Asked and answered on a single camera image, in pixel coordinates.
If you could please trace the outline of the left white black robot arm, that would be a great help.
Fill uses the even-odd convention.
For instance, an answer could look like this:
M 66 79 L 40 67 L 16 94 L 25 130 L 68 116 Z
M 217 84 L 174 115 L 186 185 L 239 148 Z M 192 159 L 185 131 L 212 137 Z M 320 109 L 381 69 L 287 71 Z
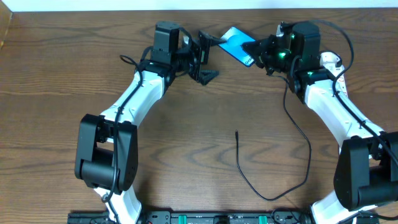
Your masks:
M 81 119 L 75 176 L 101 196 L 113 223 L 137 223 L 142 211 L 132 186 L 138 167 L 139 125 L 177 77 L 187 74 L 202 85 L 217 77 L 216 70 L 201 66 L 207 64 L 210 48 L 222 43 L 223 39 L 202 30 L 193 39 L 177 23 L 157 22 L 154 43 L 140 61 L 120 55 L 134 66 L 125 92 L 101 114 Z

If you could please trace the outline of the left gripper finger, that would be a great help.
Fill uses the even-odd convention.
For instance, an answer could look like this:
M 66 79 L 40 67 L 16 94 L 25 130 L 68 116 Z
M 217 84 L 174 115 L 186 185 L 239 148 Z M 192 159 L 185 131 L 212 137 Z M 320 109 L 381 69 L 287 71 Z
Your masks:
M 219 75 L 217 70 L 202 70 L 199 72 L 198 82 L 202 85 L 207 85 L 212 79 Z
M 225 39 L 221 39 L 221 38 L 217 38 L 215 36 L 211 36 L 211 46 L 216 46 L 216 45 L 220 45 L 220 44 L 224 44 L 226 43 Z

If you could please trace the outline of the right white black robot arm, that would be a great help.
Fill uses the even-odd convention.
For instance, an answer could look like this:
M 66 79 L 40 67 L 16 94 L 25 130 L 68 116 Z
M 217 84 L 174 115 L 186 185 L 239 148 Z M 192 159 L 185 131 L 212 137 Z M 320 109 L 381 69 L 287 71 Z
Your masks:
M 397 133 L 387 133 L 350 101 L 340 56 L 320 50 L 319 21 L 282 22 L 274 35 L 243 43 L 268 75 L 313 110 L 339 145 L 333 191 L 311 207 L 313 223 L 359 223 L 397 200 Z

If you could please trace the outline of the blue Galaxy smartphone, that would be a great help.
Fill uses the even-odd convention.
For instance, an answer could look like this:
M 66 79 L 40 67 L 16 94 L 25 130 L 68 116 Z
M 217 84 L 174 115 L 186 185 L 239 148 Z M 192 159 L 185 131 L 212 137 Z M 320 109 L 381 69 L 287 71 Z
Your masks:
M 221 40 L 224 40 L 224 43 L 218 46 L 238 62 L 242 63 L 245 67 L 250 67 L 254 64 L 254 59 L 243 50 L 243 43 L 255 41 L 252 37 L 236 27 L 231 27 L 223 34 Z

